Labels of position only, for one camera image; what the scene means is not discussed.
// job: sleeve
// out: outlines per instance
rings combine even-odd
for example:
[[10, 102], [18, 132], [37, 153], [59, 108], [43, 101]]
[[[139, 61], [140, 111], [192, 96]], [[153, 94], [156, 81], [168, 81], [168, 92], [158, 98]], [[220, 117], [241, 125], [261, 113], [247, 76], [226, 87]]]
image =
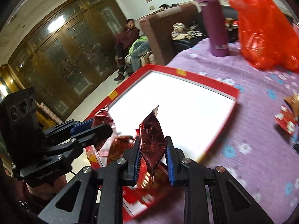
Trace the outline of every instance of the sleeve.
[[138, 38], [139, 38], [139, 29], [135, 29], [134, 31], [132, 31], [130, 38], [126, 41], [123, 48], [128, 49]]

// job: red jacket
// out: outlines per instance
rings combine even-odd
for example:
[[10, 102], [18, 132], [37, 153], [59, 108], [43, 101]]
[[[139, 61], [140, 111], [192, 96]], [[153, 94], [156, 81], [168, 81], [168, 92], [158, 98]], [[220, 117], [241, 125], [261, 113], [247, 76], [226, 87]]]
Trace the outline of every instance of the red jacket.
[[135, 40], [139, 38], [139, 29], [136, 27], [129, 29], [124, 27], [124, 31], [116, 36], [116, 44], [122, 45], [123, 49], [128, 49]]

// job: brown sofa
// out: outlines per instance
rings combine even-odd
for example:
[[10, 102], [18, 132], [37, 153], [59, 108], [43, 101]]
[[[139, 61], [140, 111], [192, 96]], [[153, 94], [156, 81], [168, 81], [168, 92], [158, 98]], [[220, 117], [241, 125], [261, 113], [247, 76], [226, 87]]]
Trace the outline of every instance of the brown sofa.
[[183, 23], [190, 27], [197, 21], [198, 10], [194, 4], [170, 7], [140, 20], [140, 27], [149, 39], [157, 65], [167, 65], [175, 56], [171, 32], [173, 25]]

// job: wooden cabinet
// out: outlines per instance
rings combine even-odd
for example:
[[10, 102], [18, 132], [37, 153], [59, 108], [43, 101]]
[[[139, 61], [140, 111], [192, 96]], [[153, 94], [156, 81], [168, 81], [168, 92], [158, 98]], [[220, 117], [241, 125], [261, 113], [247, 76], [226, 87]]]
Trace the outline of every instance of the wooden cabinet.
[[115, 36], [125, 21], [115, 0], [71, 0], [29, 33], [9, 64], [65, 120], [117, 69]]

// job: man sitting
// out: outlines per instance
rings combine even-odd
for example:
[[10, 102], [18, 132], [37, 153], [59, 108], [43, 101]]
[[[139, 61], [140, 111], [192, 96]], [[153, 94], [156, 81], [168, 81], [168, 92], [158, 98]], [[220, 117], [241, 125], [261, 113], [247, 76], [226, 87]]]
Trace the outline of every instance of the man sitting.
[[124, 31], [116, 36], [115, 52], [118, 57], [118, 76], [115, 81], [124, 80], [125, 57], [128, 55], [128, 49], [135, 40], [139, 38], [139, 29], [135, 27], [134, 19], [130, 18], [126, 21]]

